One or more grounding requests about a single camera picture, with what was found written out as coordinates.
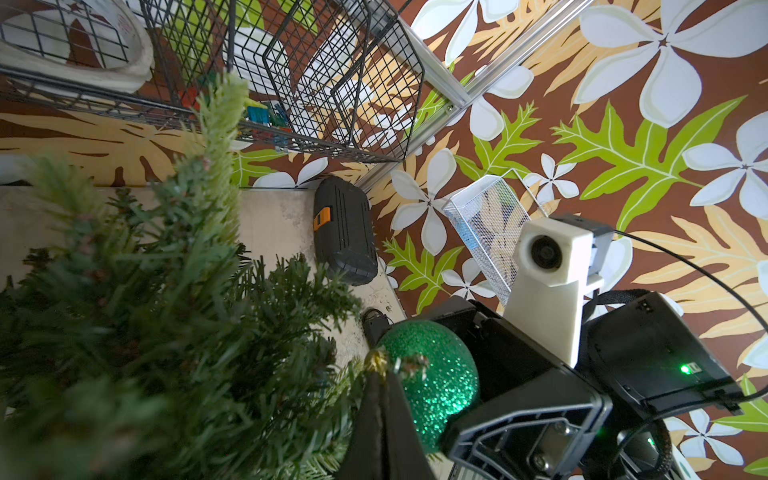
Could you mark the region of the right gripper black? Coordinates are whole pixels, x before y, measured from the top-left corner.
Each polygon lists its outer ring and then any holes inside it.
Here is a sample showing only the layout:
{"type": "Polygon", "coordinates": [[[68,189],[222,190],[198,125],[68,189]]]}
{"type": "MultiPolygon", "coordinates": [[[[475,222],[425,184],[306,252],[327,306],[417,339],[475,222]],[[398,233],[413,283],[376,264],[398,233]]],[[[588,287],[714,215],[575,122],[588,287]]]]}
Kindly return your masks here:
{"type": "Polygon", "coordinates": [[[579,295],[514,291],[503,315],[456,297],[423,315],[456,334],[478,368],[480,404],[452,420],[443,453],[484,479],[565,479],[608,415],[732,412],[736,381],[658,293],[613,292],[583,321],[579,295]]]}

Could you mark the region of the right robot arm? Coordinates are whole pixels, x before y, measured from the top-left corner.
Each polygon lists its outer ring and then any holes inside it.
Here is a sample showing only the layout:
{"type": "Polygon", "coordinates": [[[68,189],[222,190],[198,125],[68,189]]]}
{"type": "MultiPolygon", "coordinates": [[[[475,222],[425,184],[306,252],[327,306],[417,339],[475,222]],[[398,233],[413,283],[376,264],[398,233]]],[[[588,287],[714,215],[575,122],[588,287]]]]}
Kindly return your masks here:
{"type": "Polygon", "coordinates": [[[572,367],[477,302],[428,314],[479,371],[479,405],[439,441],[451,460],[483,479],[673,479],[670,418],[711,405],[739,414],[753,400],[659,293],[598,302],[612,310],[586,322],[572,367]]]}

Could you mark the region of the green glitter ball ornament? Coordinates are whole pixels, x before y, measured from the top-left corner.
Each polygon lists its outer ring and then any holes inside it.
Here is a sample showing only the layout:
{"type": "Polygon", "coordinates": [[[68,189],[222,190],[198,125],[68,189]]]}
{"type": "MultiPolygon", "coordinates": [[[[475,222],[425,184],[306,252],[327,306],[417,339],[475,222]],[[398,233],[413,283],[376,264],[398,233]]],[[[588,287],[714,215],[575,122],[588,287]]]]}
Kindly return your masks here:
{"type": "Polygon", "coordinates": [[[395,324],[379,340],[389,357],[426,362],[401,382],[417,435],[426,454],[441,451],[448,424],[480,399],[480,379],[468,347],[449,328],[429,320],[395,324]]]}

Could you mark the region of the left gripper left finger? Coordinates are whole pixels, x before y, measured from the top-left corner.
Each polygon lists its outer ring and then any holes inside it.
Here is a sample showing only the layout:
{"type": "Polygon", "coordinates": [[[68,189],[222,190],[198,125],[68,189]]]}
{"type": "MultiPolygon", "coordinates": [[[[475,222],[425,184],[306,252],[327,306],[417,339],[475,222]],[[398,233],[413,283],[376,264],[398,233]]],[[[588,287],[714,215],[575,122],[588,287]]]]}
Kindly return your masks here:
{"type": "Polygon", "coordinates": [[[384,387],[379,373],[365,376],[365,389],[353,433],[336,479],[376,479],[387,473],[385,460],[384,387]]]}

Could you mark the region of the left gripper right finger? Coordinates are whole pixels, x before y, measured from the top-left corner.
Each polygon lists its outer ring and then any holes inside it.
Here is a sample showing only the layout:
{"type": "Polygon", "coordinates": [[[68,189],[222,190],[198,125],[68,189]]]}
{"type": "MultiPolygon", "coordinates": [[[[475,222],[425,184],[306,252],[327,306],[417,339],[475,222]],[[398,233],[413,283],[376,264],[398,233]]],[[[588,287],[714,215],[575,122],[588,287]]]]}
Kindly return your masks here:
{"type": "Polygon", "coordinates": [[[384,380],[384,479],[435,479],[399,377],[384,380]]]}

